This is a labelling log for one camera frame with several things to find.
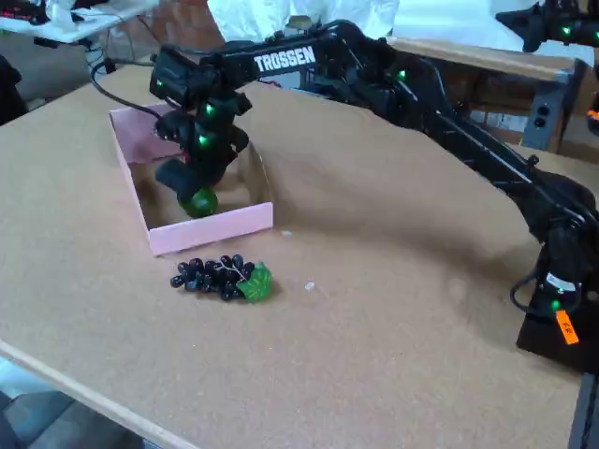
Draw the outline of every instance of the pink cardboard box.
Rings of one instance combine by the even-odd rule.
[[[163,113],[168,105],[150,108]],[[193,220],[177,196],[154,179],[166,158],[180,157],[179,146],[153,134],[155,118],[125,108],[110,113],[117,155],[154,255],[174,253],[217,240],[272,228],[272,196],[262,158],[250,143],[215,186],[216,214]]]

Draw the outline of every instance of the brown tabletop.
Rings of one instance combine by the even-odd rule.
[[[104,85],[149,104],[149,76]],[[510,200],[369,111],[248,95],[277,227],[161,258],[115,103],[85,87],[0,128],[0,353],[166,447],[564,448],[579,378],[514,345],[508,289],[539,247]],[[596,167],[541,161],[599,191]],[[223,253],[264,261],[272,300],[169,287]]]

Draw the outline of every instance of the black robotic arm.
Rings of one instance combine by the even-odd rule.
[[[588,293],[597,291],[599,214],[593,194],[538,169],[536,156],[523,158],[455,111],[430,60],[396,51],[384,39],[370,39],[344,21],[200,56],[194,63],[177,49],[163,48],[150,86],[175,107],[158,120],[156,132],[177,141],[187,161],[159,169],[157,179],[179,195],[214,185],[247,144],[233,119],[251,104],[236,89],[270,75],[309,69],[312,91],[424,133],[515,202],[542,245],[534,270],[511,292],[519,308],[556,326],[557,311],[580,314]],[[207,141],[214,143],[210,149]],[[516,293],[532,281],[531,305],[523,305]]]

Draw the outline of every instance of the black cable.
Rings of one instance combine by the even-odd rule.
[[[132,61],[129,59],[112,59],[111,61],[115,64],[139,65],[142,67],[152,67],[153,66],[152,63],[142,63],[142,62],[138,62],[138,61]],[[106,66],[106,61],[102,61],[100,64],[94,66],[94,68],[92,69],[92,74],[91,74],[92,84],[101,94],[103,94],[104,96],[107,96],[108,98],[110,98],[114,101],[121,103],[122,105],[129,106],[130,108],[137,109],[137,110],[140,110],[141,112],[145,112],[146,114],[153,115],[156,119],[160,119],[162,117],[155,110],[150,109],[150,108],[145,108],[143,106],[136,105],[135,103],[131,103],[130,101],[124,100],[121,97],[116,96],[115,94],[111,94],[110,92],[105,90],[102,86],[100,86],[98,84],[97,80],[95,79],[95,75],[100,68],[105,67],[105,66]]]
[[[191,47],[184,47],[181,45],[164,43],[158,38],[156,33],[152,30],[150,25],[148,25],[148,23],[146,23],[146,21],[144,21],[140,16],[137,16],[137,18],[141,22],[141,24],[145,27],[145,29],[148,30],[148,33],[150,33],[152,35],[154,40],[156,42],[158,42],[158,44],[160,44],[161,47],[165,47],[167,49],[172,49],[175,51],[180,51],[181,53],[195,54],[198,56],[207,56],[209,54],[213,54],[213,51],[198,50],[198,49],[192,49]]]
[[[154,40],[156,42],[158,42],[158,45],[162,46],[162,41],[158,38],[158,36],[156,35],[156,33],[152,30],[152,28],[150,27],[150,25],[148,25],[148,23],[146,23],[146,21],[144,21],[141,16],[137,16],[138,17],[138,21],[141,22],[141,24],[144,26],[144,28],[146,30],[148,30],[148,33],[150,33],[150,35],[154,38]]]
[[[539,312],[536,311],[535,309],[533,309],[532,307],[525,306],[524,304],[519,302],[516,299],[516,293],[518,292],[518,290],[520,288],[522,288],[528,282],[532,281],[533,279],[536,279],[538,277],[538,275],[539,275],[538,269],[537,268],[533,269],[533,271],[531,271],[526,277],[524,277],[524,278],[520,279],[518,282],[516,282],[516,285],[514,285],[512,287],[512,289],[509,291],[509,298],[511,299],[512,303],[516,307],[518,307],[524,313],[530,313],[532,315],[537,315],[537,316],[539,315]]]

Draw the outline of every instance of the white label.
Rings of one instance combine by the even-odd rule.
[[[547,275],[547,282],[556,288],[561,288],[566,292],[576,292],[577,290],[577,287],[573,283],[564,281],[563,279],[553,276],[551,273]]]
[[[507,129],[519,133],[524,132],[528,123],[528,117],[523,115],[502,114],[500,112],[487,113],[484,110],[472,110],[470,118],[491,128]]]
[[[497,112],[490,112],[487,114],[487,126],[491,128],[499,128],[499,125],[502,122],[503,114],[499,114]]]
[[[470,112],[470,118],[477,123],[484,123],[486,115],[484,110],[473,110]]]
[[[260,72],[269,72],[280,68],[314,64],[316,58],[314,56],[314,49],[308,46],[255,56],[254,61],[258,64]]]
[[[510,131],[518,131],[519,133],[523,133],[524,129],[526,128],[527,122],[528,117],[524,117],[521,115],[503,114],[503,117],[499,122],[498,128],[509,129]]]

